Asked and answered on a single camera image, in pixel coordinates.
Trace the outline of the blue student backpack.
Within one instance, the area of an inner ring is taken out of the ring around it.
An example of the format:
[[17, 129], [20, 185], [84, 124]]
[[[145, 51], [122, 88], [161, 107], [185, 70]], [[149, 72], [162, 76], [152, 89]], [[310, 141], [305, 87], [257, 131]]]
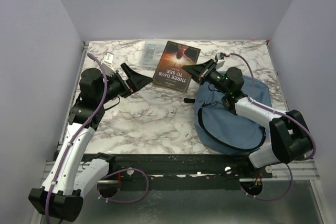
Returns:
[[258, 123], [225, 110], [223, 94], [209, 83], [201, 85], [194, 99], [194, 126], [201, 143], [225, 155], [244, 155], [269, 141], [269, 131]]

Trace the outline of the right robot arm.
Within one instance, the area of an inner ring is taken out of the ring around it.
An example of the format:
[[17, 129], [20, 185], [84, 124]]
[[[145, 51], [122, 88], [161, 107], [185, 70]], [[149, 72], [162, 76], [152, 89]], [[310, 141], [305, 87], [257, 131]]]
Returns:
[[201, 142], [227, 155], [245, 155], [242, 173], [249, 178], [261, 167], [300, 161], [316, 146], [302, 114], [271, 107], [268, 87], [236, 67], [225, 72], [209, 60], [183, 66], [199, 84], [194, 101], [195, 128]]

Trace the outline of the dark Three Days book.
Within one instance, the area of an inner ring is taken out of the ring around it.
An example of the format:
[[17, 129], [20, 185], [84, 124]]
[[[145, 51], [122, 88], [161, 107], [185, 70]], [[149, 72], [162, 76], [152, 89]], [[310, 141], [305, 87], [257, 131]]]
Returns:
[[200, 52], [199, 48], [168, 41], [153, 75], [153, 85], [186, 93], [191, 75], [182, 67], [195, 65]]

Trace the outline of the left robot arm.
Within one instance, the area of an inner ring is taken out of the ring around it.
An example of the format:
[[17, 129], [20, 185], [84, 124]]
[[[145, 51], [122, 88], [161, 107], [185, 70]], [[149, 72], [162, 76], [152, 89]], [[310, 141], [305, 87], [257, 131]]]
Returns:
[[99, 179], [116, 175], [113, 155], [98, 153], [89, 166], [78, 172], [84, 152], [104, 114], [104, 104], [115, 98], [127, 98], [152, 82], [152, 78], [121, 65], [127, 80], [118, 72], [107, 76], [104, 70], [89, 68], [82, 72], [80, 94], [70, 110], [66, 136], [56, 161], [40, 188], [28, 196], [34, 208], [49, 221], [51, 217], [73, 222], [79, 216], [87, 193]]

